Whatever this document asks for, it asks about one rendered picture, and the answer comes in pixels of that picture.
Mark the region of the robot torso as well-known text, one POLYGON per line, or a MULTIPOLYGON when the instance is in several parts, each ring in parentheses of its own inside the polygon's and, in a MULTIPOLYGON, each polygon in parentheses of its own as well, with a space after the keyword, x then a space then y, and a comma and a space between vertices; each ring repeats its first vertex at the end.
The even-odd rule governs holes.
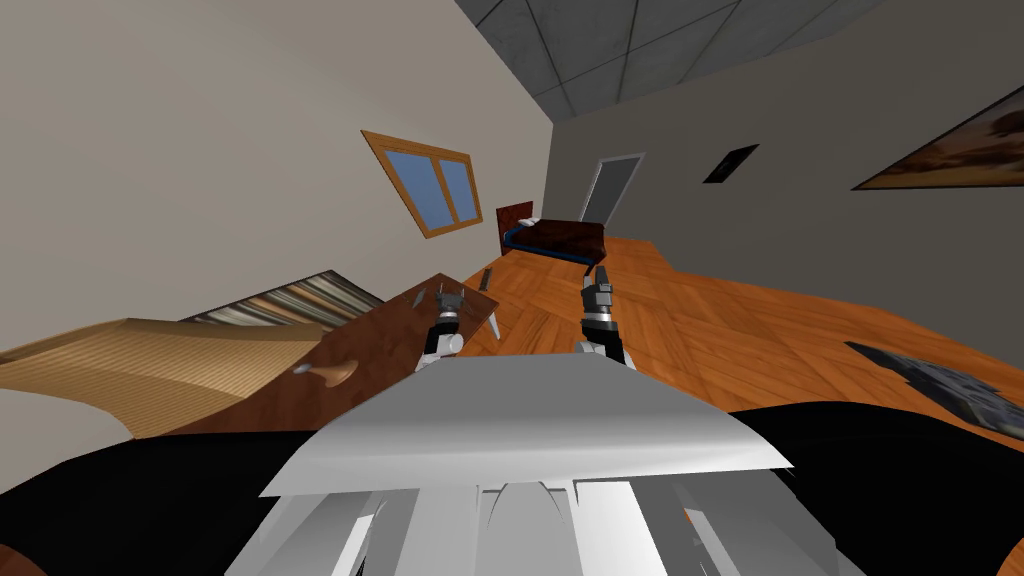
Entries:
POLYGON ((865 576, 787 465, 595 354, 442 359, 301 446, 224 576, 865 576))

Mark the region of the wooden framed window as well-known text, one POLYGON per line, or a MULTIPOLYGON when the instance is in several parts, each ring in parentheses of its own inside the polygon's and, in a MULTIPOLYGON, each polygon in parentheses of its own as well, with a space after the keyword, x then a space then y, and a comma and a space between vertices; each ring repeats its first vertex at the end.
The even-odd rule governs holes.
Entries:
POLYGON ((424 238, 483 220, 469 155, 367 130, 362 136, 424 238))

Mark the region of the striped rug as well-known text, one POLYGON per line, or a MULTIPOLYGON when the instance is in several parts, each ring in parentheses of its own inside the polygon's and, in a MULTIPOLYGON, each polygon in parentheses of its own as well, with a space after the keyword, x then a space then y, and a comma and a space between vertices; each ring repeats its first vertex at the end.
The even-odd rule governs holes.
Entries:
POLYGON ((187 321, 233 326, 315 324, 329 333, 382 304, 380 298, 328 270, 187 321))

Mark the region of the large brown landscape picture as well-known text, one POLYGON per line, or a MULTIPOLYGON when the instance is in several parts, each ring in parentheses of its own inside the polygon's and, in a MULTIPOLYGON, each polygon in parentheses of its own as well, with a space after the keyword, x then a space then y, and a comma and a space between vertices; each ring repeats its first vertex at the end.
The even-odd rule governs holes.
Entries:
POLYGON ((1024 187, 1024 85, 862 181, 858 190, 1024 187))

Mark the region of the tan ribbed furniture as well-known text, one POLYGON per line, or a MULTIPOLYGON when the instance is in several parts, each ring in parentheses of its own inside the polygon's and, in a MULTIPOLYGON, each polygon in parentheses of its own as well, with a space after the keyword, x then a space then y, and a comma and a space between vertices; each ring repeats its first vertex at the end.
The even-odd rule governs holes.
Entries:
POLYGON ((232 326, 125 318, 0 352, 0 389, 108 412, 135 438, 252 396, 321 342, 316 324, 232 326))

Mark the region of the dark grey patterned rug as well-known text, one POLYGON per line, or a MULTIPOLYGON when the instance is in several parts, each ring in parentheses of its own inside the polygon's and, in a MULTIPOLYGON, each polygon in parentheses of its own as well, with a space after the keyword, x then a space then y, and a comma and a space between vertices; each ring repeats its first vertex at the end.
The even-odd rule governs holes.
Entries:
POLYGON ((848 341, 847 346, 889 369, 951 414, 975 426, 1024 441, 1024 408, 974 376, 920 360, 848 341))

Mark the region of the dark brown bed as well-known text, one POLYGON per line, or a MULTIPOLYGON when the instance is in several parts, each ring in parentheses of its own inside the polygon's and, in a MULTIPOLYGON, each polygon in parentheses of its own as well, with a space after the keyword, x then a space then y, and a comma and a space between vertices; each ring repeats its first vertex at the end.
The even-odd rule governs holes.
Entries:
POLYGON ((534 203, 496 209, 502 254, 511 250, 594 269, 606 257, 604 225, 535 217, 534 203))

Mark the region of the dark brown wooden table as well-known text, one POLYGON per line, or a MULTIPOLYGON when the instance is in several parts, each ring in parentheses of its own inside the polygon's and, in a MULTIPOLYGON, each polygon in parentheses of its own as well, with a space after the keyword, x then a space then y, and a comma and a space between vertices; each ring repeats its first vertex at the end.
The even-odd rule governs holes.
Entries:
POLYGON ((322 377, 286 370, 261 389, 216 414, 175 433, 254 433, 316 430, 341 414, 411 375, 423 353, 427 332, 438 316, 438 290, 463 292, 459 332, 470 340, 497 311, 487 294, 436 274, 382 305, 333 330, 305 357, 314 366, 359 363, 345 382, 328 388, 322 377), (423 301, 412 302, 425 287, 423 301))

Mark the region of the tan wooden utensil silver tip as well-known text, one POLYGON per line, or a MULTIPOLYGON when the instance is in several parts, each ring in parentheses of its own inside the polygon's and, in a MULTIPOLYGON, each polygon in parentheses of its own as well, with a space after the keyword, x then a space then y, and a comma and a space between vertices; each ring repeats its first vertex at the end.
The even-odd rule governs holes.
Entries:
POLYGON ((348 360, 334 366, 314 366, 311 363, 303 363, 293 366, 293 374, 313 374, 323 378, 324 384, 328 388, 334 388, 349 379, 358 369, 359 363, 355 360, 348 360))

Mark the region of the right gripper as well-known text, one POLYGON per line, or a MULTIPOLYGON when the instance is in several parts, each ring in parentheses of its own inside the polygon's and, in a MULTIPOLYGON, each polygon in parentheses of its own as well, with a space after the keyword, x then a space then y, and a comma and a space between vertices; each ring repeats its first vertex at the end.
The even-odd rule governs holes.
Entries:
POLYGON ((583 300, 584 319, 598 322, 612 321, 613 287, 604 266, 596 268, 595 284, 592 271, 584 276, 583 288, 580 293, 583 300))

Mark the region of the small black wall picture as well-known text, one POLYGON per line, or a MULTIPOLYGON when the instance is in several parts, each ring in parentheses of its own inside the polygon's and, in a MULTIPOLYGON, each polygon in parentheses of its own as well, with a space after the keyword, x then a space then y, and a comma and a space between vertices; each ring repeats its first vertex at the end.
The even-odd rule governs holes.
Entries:
POLYGON ((724 183, 750 156, 758 149, 758 143, 728 152, 705 178, 706 184, 724 183))

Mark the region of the grey door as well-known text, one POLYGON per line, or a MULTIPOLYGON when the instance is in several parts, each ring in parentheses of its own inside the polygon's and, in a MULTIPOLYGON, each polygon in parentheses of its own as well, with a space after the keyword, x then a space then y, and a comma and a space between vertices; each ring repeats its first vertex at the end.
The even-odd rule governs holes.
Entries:
POLYGON ((640 167, 645 154, 600 159, 580 212, 581 222, 606 225, 640 167))

